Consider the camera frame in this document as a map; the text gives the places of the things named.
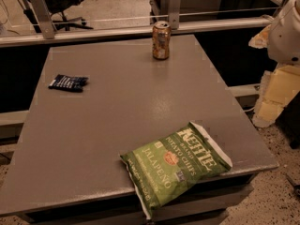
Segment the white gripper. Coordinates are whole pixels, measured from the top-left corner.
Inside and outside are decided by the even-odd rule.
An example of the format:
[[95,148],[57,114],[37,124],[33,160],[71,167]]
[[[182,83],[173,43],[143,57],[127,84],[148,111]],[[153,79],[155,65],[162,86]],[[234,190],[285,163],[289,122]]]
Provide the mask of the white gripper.
[[[251,38],[248,45],[263,49],[268,46],[271,25],[264,27]],[[252,122],[257,128],[268,128],[274,124],[283,110],[300,92],[300,66],[278,64],[276,69],[265,71],[259,90],[259,98],[254,107]]]

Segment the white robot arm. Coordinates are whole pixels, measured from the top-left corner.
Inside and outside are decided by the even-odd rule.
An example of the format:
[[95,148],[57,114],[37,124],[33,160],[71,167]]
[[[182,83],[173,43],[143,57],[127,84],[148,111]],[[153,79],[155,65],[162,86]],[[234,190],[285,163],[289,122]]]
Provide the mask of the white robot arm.
[[273,72],[262,75],[252,118],[255,127],[267,128],[300,92],[300,0],[289,0],[248,46],[266,48],[268,57],[277,62]]

